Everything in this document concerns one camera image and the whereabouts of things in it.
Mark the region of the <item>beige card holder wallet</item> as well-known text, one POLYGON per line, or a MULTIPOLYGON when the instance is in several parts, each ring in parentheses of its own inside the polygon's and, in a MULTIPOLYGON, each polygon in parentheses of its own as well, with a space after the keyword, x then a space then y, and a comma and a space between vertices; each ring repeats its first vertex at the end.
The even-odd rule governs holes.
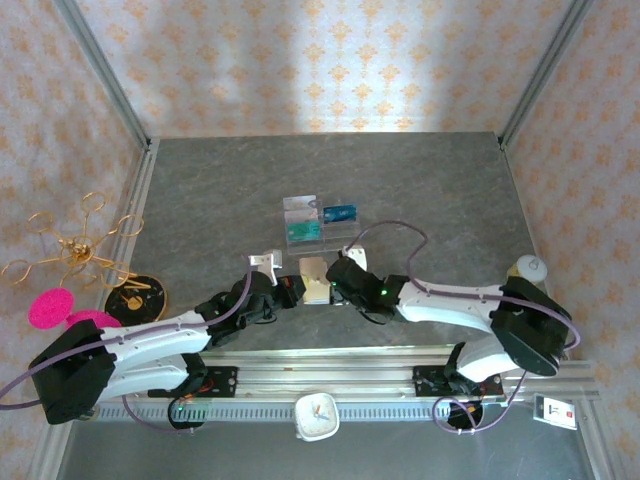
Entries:
POLYGON ((326 278, 327 262, 322 257, 304 257, 299 260, 299 271, 305 286, 303 303, 328 305, 331 301, 331 283, 326 278))

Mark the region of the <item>clear acrylic card stand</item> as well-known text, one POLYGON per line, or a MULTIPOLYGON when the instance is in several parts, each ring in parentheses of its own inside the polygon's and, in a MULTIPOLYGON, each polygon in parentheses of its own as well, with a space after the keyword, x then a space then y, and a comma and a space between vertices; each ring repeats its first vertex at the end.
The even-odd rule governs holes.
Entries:
POLYGON ((284 237, 287 245, 287 253, 290 255, 311 255, 327 251, 341 250, 348 245, 360 232, 360 218, 358 205, 355 201, 340 197, 317 197, 317 211, 319 223, 322 229, 322 238, 318 241, 289 243, 286 237, 286 224, 284 220, 284 237), (323 208, 332 205, 354 204, 357 207, 357 220, 353 222, 339 222, 325 224, 323 221, 323 208))

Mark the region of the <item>teal green card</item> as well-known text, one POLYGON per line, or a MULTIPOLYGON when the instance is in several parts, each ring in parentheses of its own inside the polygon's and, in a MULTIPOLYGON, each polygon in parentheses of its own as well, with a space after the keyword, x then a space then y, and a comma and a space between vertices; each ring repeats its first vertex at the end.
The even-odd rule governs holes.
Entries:
POLYGON ((318 241, 322 238, 322 229, 318 221, 290 223, 286 226, 289 243, 318 241))

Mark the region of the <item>blue card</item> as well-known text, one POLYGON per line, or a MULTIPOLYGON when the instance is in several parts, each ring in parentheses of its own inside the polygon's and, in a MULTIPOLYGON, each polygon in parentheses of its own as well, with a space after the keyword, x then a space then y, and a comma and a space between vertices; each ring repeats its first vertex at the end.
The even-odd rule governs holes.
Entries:
POLYGON ((323 221, 328 223, 353 222, 357 220, 357 207, 354 204, 332 205, 323 208, 323 221))

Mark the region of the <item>black gold round coaster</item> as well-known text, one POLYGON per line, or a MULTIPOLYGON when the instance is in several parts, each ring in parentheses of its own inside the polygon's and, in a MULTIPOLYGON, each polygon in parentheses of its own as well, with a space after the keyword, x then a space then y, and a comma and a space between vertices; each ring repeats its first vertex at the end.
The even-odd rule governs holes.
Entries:
POLYGON ((123 326, 153 323, 167 307, 165 287, 154 276, 133 275, 108 294, 103 311, 123 326))

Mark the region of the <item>white square clock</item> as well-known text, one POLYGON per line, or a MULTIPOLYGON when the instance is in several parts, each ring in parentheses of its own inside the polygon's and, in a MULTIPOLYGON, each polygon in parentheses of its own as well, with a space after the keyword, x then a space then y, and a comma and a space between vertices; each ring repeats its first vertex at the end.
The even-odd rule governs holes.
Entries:
POLYGON ((294 423, 296 437, 305 442, 330 438, 340 427, 335 399, 328 393, 300 397, 294 404, 294 423))

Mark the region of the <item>black round base disc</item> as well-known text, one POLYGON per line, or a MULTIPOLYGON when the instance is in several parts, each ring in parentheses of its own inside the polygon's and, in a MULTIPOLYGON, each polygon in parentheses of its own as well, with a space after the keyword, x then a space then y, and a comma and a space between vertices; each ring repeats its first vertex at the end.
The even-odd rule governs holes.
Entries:
POLYGON ((174 415, 179 411, 183 410, 182 399, 176 398, 173 399, 167 408, 167 419, 169 421, 170 426, 178 431, 178 432, 188 432, 193 434, 196 429, 199 429, 204 425, 203 422, 192 422, 192 421, 178 421, 174 419, 174 415))
POLYGON ((472 430, 480 426, 484 418, 484 407, 480 401, 451 402, 447 424, 456 430, 472 430))

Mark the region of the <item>pink felt disc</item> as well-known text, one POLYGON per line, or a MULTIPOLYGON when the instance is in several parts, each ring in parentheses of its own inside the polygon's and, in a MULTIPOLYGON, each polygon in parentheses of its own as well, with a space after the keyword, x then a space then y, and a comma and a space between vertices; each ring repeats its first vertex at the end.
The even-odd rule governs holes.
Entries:
POLYGON ((120 328, 121 323, 109 314, 98 310, 81 310, 70 314, 66 319, 67 327, 84 321, 91 320, 97 328, 120 328))
POLYGON ((49 289, 31 304, 27 319, 37 329, 46 330, 64 323, 74 306, 73 294, 66 288, 49 289))

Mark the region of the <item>yellow cup with white lid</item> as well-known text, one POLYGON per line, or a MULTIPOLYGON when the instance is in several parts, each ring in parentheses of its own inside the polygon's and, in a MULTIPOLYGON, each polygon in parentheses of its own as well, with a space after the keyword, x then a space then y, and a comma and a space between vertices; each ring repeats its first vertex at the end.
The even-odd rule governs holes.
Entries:
POLYGON ((520 277, 534 285, 541 285, 548 275, 545 262, 535 255, 523 255, 508 269, 508 277, 520 277))

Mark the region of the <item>white tag with red button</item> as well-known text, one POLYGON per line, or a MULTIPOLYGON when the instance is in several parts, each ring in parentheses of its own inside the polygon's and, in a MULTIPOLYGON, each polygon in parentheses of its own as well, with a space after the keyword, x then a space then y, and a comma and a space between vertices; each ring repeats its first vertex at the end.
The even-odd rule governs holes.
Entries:
POLYGON ((576 408, 573 403, 542 394, 533 397, 533 419, 567 430, 577 429, 576 408))

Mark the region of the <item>aluminium mounting rail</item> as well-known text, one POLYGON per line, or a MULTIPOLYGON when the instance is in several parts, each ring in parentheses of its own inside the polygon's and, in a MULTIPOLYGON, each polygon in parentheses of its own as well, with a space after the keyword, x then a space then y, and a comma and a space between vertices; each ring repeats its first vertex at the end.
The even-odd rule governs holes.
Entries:
MULTIPOLYGON (((452 345, 353 347, 224 351, 203 354, 212 367, 238 367, 235 400, 293 402, 314 392, 331 394, 339 402, 409 402, 415 398, 413 367, 444 365, 452 345)), ((559 400, 599 400, 588 361, 561 363, 554 377, 529 373, 516 398, 539 393, 559 400)))

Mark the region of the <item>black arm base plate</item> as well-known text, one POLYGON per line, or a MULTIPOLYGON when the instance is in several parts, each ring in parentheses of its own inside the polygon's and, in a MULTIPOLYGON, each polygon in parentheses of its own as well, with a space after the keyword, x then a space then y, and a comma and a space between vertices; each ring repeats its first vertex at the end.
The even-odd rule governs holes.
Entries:
POLYGON ((237 387, 238 368, 207 366, 190 374, 174 389, 152 389, 150 398, 233 398, 237 387))
POLYGON ((504 390, 499 376, 473 382, 443 365, 418 365, 412 370, 412 382, 417 397, 498 396, 504 390))

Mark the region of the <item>aluminium frame post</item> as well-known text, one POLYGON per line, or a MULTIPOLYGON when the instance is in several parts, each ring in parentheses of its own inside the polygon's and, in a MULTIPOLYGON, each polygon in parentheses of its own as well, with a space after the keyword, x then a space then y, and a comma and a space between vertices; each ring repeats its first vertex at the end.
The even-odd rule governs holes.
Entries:
POLYGON ((497 137, 501 151, 506 152, 514 142, 519 130, 533 110, 538 97, 559 65, 564 52, 569 47, 593 3, 594 0, 571 0, 506 125, 497 137))
POLYGON ((52 0, 75 36, 84 56, 106 90, 112 105, 139 146, 147 149, 151 139, 135 113, 106 54, 99 45, 76 0, 52 0))

